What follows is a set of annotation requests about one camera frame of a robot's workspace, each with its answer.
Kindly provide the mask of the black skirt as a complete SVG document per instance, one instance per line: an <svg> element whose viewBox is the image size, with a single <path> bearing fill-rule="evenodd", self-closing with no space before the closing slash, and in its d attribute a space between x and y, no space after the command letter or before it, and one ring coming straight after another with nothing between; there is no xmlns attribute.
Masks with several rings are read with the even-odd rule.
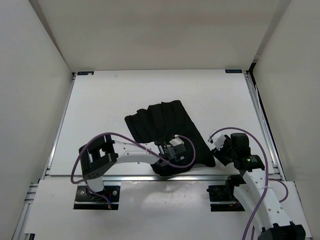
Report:
<svg viewBox="0 0 320 240"><path fill-rule="evenodd" d="M181 174L192 169L194 165L202 164L213 168L216 166L215 158L205 143L197 127L189 117L180 100L161 102L149 105L147 109L139 109L133 115L124 118L125 123L137 143L169 142L174 135L181 135L191 140L195 152L188 141L184 141L186 153L184 159L173 159L174 165L186 168L175 168L162 160L151 165L152 170L162 176L168 177Z"/></svg>

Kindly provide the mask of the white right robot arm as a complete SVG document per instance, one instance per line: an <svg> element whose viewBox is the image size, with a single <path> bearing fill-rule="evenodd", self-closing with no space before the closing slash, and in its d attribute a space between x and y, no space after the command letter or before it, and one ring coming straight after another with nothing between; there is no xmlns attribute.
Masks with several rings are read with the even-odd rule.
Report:
<svg viewBox="0 0 320 240"><path fill-rule="evenodd" d="M213 156L224 166L233 164L239 171L238 175L227 178L224 193L250 214L242 238L246 238L252 227L260 232L259 240L305 239L304 227L292 221L270 187L267 165L251 153L248 136L245 133L221 135L212 143L215 146Z"/></svg>

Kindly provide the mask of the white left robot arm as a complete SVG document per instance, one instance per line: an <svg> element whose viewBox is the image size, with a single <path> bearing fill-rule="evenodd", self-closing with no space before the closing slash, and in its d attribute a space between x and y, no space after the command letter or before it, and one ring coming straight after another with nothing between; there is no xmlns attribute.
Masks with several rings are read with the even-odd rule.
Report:
<svg viewBox="0 0 320 240"><path fill-rule="evenodd" d="M146 163L154 165L160 158L170 163L185 160L187 150L184 142L175 137L169 142L149 142L138 147L135 143L116 141L111 136L94 140L80 157L82 178L88 185L87 194L100 200L105 194L103 175L116 164Z"/></svg>

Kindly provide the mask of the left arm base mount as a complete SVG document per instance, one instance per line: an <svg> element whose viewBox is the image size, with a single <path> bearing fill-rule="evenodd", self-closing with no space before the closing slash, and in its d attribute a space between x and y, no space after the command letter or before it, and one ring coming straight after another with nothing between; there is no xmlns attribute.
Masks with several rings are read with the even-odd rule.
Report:
<svg viewBox="0 0 320 240"><path fill-rule="evenodd" d="M98 196L91 193L84 184L79 184L74 197L74 210L104 210L119 209L121 184L104 182L104 191Z"/></svg>

